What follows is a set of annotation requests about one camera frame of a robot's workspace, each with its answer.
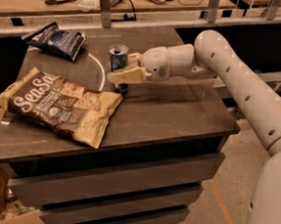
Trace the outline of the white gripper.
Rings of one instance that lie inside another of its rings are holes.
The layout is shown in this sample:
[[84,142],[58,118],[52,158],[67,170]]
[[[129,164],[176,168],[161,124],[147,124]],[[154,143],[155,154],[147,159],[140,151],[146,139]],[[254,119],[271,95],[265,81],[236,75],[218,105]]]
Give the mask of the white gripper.
[[146,79],[153,82],[170,79],[170,55],[166,47],[151,48],[143,55],[130,53],[127,67],[108,73],[108,80],[116,88],[121,84],[143,83]]

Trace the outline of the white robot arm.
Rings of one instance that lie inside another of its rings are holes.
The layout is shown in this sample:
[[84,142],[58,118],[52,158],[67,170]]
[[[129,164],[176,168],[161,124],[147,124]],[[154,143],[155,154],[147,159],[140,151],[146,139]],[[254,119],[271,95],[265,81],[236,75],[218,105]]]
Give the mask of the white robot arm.
[[127,59],[127,67],[107,76],[115,86],[219,76],[270,155],[255,184],[247,224],[281,224],[281,98],[240,60],[226,38],[208,29],[192,45],[151,48]]

